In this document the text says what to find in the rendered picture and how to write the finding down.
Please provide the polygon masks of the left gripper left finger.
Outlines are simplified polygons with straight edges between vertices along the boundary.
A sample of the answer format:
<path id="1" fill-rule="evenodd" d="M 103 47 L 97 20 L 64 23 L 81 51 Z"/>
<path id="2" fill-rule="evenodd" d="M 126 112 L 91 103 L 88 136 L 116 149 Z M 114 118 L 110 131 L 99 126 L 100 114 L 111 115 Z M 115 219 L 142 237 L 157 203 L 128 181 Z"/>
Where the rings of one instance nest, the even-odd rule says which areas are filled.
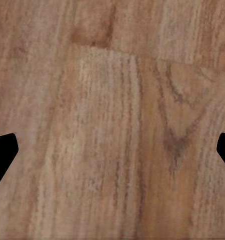
<path id="1" fill-rule="evenodd" d="M 19 151 L 14 133 L 0 136 L 0 181 Z"/>

